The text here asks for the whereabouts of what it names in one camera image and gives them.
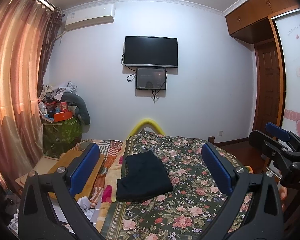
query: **finger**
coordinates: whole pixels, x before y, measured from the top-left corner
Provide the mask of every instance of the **finger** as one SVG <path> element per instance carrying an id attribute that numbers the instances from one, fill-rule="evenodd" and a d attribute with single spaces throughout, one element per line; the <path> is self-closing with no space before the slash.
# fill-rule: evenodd
<path id="1" fill-rule="evenodd" d="M 285 212 L 285 210 L 286 210 L 286 208 L 287 208 L 286 205 L 285 205 L 285 203 L 282 203 L 282 206 L 281 206 L 281 207 L 282 207 L 282 211 Z"/>
<path id="2" fill-rule="evenodd" d="M 286 187 L 281 186 L 279 189 L 280 199 L 283 201 L 288 195 L 288 190 Z"/>

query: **door frame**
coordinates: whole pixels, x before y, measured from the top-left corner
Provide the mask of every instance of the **door frame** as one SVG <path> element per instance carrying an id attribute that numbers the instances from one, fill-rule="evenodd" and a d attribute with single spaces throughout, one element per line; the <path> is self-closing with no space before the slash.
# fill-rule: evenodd
<path id="1" fill-rule="evenodd" d="M 278 108 L 278 117 L 277 117 L 277 123 L 276 125 L 281 127 L 282 125 L 282 121 L 283 121 L 283 115 L 284 115 L 284 108 L 285 108 L 285 97 L 286 97 L 286 76 L 285 76 L 285 66 L 284 66 L 284 60 L 283 60 L 283 50 L 281 47 L 281 42 L 280 42 L 280 37 L 279 37 L 279 33 L 278 30 L 276 28 L 276 26 L 274 25 L 274 22 L 272 20 L 273 17 L 276 17 L 278 15 L 281 15 L 283 13 L 287 13 L 296 9 L 299 9 L 300 6 L 299 5 L 295 5 L 295 6 L 291 6 L 288 8 L 285 8 L 281 11 L 278 11 L 276 13 L 270 14 L 268 15 L 268 20 L 274 35 L 274 41 L 275 41 L 275 45 L 277 47 L 277 54 L 278 54 L 278 62 L 279 62 L 279 71 L 280 71 L 280 99 L 279 99 L 279 108 Z M 258 100 L 258 86 L 259 86 L 259 75 L 258 75 L 258 64 L 257 64 L 257 80 L 258 80 L 258 85 L 257 85 L 257 100 Z M 265 161 L 265 165 L 263 166 L 263 171 L 266 172 L 268 169 L 267 167 L 270 165 L 271 160 L 267 157 L 266 161 Z"/>
<path id="2" fill-rule="evenodd" d="M 299 9 L 299 8 L 300 8 L 300 6 L 295 5 L 295 6 L 291 6 L 291 7 L 285 8 L 281 11 L 278 11 L 278 12 L 268 15 L 268 20 L 269 20 L 274 38 L 254 44 L 255 46 L 258 46 L 258 45 L 262 45 L 262 44 L 274 41 L 276 48 L 277 48 L 279 71 L 280 71 L 280 99 L 279 99 L 279 107 L 278 107 L 279 112 L 278 112 L 276 125 L 279 127 L 281 127 L 281 125 L 282 125 L 283 114 L 284 114 L 286 80 L 285 80 L 285 68 L 284 68 L 284 60 L 283 60 L 283 52 L 282 52 L 282 48 L 281 48 L 281 42 L 280 42 L 279 34 L 277 32 L 277 28 L 274 25 L 274 22 L 272 21 L 271 18 L 278 16 L 280 14 L 283 14 L 283 13 L 289 12 L 289 11 L 293 11 L 295 9 Z M 255 127 L 256 127 L 256 120 L 257 120 L 258 109 L 259 109 L 259 96 L 260 96 L 259 60 L 258 60 L 258 51 L 256 49 L 255 49 L 255 54 L 256 54 L 256 65 L 257 65 L 257 100 L 256 100 L 256 110 L 255 110 L 255 114 L 254 114 L 252 130 L 255 130 Z"/>

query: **brown curtain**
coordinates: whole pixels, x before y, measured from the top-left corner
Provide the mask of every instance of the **brown curtain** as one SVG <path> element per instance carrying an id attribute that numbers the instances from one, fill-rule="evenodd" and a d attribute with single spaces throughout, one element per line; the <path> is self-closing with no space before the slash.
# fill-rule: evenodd
<path id="1" fill-rule="evenodd" d="M 0 179 L 12 190 L 42 156 L 37 80 L 50 16 L 36 0 L 0 5 Z"/>
<path id="2" fill-rule="evenodd" d="M 43 46 L 42 46 L 42 51 L 40 56 L 40 63 L 39 63 L 39 74 L 38 74 L 38 89 L 37 89 L 38 98 L 41 95 L 41 91 L 43 88 L 43 77 L 47 70 L 47 65 L 51 56 L 53 45 L 57 37 L 58 30 L 60 29 L 62 24 L 61 19 L 62 19 L 62 9 L 56 8 L 50 17 L 46 29 L 46 33 L 43 39 Z"/>

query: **green bag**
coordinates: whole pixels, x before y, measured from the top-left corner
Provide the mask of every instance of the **green bag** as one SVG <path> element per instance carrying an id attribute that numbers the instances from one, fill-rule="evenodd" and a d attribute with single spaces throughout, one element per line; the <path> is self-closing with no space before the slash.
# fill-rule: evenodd
<path id="1" fill-rule="evenodd" d="M 77 117 L 50 123 L 42 120 L 44 154 L 59 158 L 81 141 L 82 129 Z"/>
<path id="2" fill-rule="evenodd" d="M 81 125 L 77 117 L 65 121 L 50 123 L 42 121 L 43 134 L 51 143 L 70 143 L 74 138 L 81 135 Z"/>

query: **television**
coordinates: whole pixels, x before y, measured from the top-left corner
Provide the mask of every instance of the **television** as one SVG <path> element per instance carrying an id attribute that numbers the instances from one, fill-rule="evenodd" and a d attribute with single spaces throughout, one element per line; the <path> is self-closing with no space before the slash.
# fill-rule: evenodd
<path id="1" fill-rule="evenodd" d="M 165 68 L 138 67 L 136 89 L 166 90 L 167 70 Z"/>
<path id="2" fill-rule="evenodd" d="M 127 36 L 124 66 L 178 67 L 178 39 Z"/>

